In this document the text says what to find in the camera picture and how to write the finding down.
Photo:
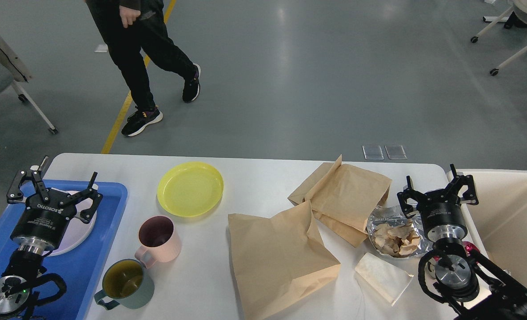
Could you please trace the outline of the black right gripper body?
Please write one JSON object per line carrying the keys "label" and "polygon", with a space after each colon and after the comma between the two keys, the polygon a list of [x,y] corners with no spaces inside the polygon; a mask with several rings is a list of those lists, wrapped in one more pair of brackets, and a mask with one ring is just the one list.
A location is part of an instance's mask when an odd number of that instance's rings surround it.
{"label": "black right gripper body", "polygon": [[423,194],[417,202],[423,231],[429,241],[443,238],[462,240],[468,235],[458,195],[446,195],[443,190],[435,190]]}

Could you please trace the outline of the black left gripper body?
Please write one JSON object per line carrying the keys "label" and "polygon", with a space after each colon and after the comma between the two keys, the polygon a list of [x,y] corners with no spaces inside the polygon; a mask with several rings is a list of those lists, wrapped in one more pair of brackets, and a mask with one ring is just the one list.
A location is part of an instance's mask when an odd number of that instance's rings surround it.
{"label": "black left gripper body", "polygon": [[76,215],[79,198],[68,191],[46,189],[47,195],[35,193],[26,200],[26,208],[14,227],[10,239],[19,252],[50,252],[58,249]]}

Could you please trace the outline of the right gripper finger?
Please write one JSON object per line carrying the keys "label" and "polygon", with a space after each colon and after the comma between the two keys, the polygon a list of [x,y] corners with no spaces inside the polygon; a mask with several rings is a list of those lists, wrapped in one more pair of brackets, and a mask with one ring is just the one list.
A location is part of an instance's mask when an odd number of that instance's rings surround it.
{"label": "right gripper finger", "polygon": [[[407,185],[402,191],[397,193],[397,198],[403,216],[406,219],[412,219],[416,215],[416,212],[419,211],[419,208],[425,209],[428,206],[429,198],[426,194],[414,190],[411,176],[407,176],[406,180]],[[408,204],[408,199],[417,203],[416,208],[412,204]]]}
{"label": "right gripper finger", "polygon": [[450,164],[450,169],[453,179],[439,191],[440,202],[454,203],[456,205],[478,205],[479,199],[475,190],[473,176],[465,176],[463,173],[458,173],[454,164]]}

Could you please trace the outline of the red object under arm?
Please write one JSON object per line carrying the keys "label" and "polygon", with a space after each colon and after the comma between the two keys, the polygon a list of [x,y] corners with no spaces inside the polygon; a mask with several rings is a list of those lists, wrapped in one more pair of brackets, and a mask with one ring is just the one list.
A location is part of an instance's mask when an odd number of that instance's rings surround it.
{"label": "red object under arm", "polygon": [[473,243],[471,243],[470,241],[463,241],[463,246],[468,256],[471,254],[471,251],[479,252],[478,247],[474,245]]}

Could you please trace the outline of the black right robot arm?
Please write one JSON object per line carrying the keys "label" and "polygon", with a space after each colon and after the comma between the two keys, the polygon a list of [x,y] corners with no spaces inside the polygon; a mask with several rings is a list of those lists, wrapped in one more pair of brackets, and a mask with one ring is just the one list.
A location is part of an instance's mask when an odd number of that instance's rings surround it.
{"label": "black right robot arm", "polygon": [[444,188],[422,193],[410,176],[397,194],[404,217],[416,213],[432,249],[419,261],[422,291],[448,304],[459,320],[527,320],[527,288],[465,241],[468,229],[461,205],[478,205],[473,176],[450,165],[452,180]]}

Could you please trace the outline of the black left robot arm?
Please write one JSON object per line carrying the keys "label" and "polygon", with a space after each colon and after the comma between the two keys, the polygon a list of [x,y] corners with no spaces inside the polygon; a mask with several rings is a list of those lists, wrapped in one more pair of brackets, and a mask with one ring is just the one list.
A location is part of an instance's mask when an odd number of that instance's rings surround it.
{"label": "black left robot arm", "polygon": [[9,204],[25,208],[10,239],[18,244],[0,277],[0,320],[32,317],[34,308],[54,302],[67,291],[66,282],[43,266],[45,252],[62,243],[70,222],[91,222],[103,195],[93,173],[86,189],[70,194],[46,187],[41,166],[16,173],[6,194]]}

